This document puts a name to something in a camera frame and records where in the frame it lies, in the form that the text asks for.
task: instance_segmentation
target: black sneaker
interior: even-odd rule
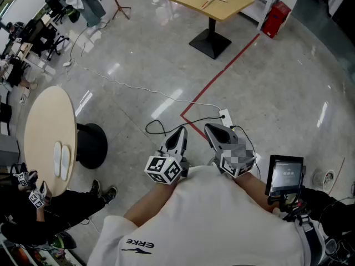
[[[89,192],[95,198],[100,197],[100,182],[98,180],[94,180],[91,186],[91,190]]]
[[[105,201],[105,204],[109,204],[117,195],[117,188],[114,186],[111,186],[107,192],[103,195],[101,195],[101,198]]]

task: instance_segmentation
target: display screen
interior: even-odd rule
[[[301,172],[301,163],[276,161],[273,168],[272,187],[298,186]]]

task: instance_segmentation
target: round wooden table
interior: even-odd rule
[[[70,149],[66,181],[54,175],[53,151],[57,141]],[[53,197],[62,194],[69,185],[75,162],[97,168],[106,158],[107,147],[100,126],[77,124],[73,104],[62,88],[49,87],[36,98],[26,122],[24,155],[28,171],[38,172],[37,186],[45,181]]]

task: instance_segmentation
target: white t-shirt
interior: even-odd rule
[[[216,167],[199,166],[140,228],[108,216],[88,265],[303,265],[303,248],[294,223],[266,212]]]

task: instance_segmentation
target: gray floor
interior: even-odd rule
[[[181,99],[192,100],[258,33],[256,25],[241,15],[218,23],[216,30],[232,44],[217,60],[212,60],[188,44],[207,27],[206,17],[168,0],[119,2],[132,7],[131,20],[119,13],[106,28],[85,32],[74,46],[73,57],[81,66],[102,75],[167,95],[180,94]],[[113,0],[103,0],[103,6],[108,16],[112,16]],[[84,28],[83,18],[76,24],[65,21],[61,26],[72,42]],[[82,124],[94,122],[104,129],[109,140],[108,155],[97,170],[76,164],[70,188],[87,191],[94,178],[104,188],[117,186],[117,198],[92,218],[100,230],[106,215],[124,214],[153,185],[143,169],[163,136],[149,135],[144,129],[166,99],[108,82],[77,65],[69,71],[70,80],[67,80],[62,64],[69,60],[72,42],[47,65],[55,77],[43,75],[37,68],[30,69],[27,76],[37,79],[38,89],[31,93],[24,106],[19,105],[20,88],[11,94],[11,133],[17,136],[22,149],[31,104],[49,86],[61,86],[75,109],[87,92],[92,94],[77,120]],[[275,39],[261,33],[205,91],[199,102],[227,108],[233,123],[246,130],[260,155],[258,164],[264,181],[269,156],[273,154],[305,157],[305,184],[310,187],[316,168],[338,174],[345,158],[331,193],[340,199],[350,195],[355,180],[353,96],[354,87],[336,58],[314,34],[291,17]],[[184,122],[180,114],[186,107],[187,103],[172,103],[160,111],[158,119],[167,130],[171,129]],[[218,109],[194,105],[186,113],[189,120],[207,116],[218,116]],[[196,126],[203,129],[204,123]],[[151,130],[154,129],[161,128],[153,125]],[[213,151],[200,134],[190,126],[187,129],[186,157],[193,165],[206,164]],[[77,254],[86,261],[98,233],[92,224],[75,226],[69,232],[77,241]]]
[[[325,44],[355,84],[355,45],[328,16],[326,4],[316,0],[297,0],[292,15]]]

